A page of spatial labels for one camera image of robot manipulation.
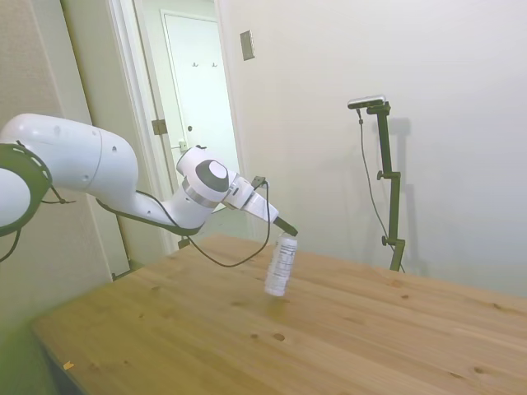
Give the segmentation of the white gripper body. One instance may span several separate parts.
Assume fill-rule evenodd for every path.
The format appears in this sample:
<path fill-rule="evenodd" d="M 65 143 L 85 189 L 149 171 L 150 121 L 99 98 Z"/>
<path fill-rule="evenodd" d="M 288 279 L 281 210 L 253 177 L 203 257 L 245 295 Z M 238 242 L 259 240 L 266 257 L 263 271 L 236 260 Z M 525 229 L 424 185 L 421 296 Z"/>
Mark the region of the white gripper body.
<path fill-rule="evenodd" d="M 273 223 L 278 216 L 278 210 L 269 202 L 267 197 L 263 197 L 257 189 L 266 185 L 267 180 L 262 176 L 256 176 L 251 182 L 236 174 L 231 182 L 223 205 L 230 208 L 248 212 L 262 221 Z"/>

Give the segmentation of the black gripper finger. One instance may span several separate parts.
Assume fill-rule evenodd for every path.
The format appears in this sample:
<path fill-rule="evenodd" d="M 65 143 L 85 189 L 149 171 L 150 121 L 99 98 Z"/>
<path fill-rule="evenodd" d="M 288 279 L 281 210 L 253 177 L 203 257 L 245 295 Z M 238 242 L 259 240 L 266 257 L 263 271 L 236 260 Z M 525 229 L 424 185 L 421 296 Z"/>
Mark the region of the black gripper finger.
<path fill-rule="evenodd" d="M 298 230 L 287 221 L 283 220 L 280 216 L 277 216 L 273 221 L 273 224 L 280 230 L 291 236 L 297 236 Z"/>

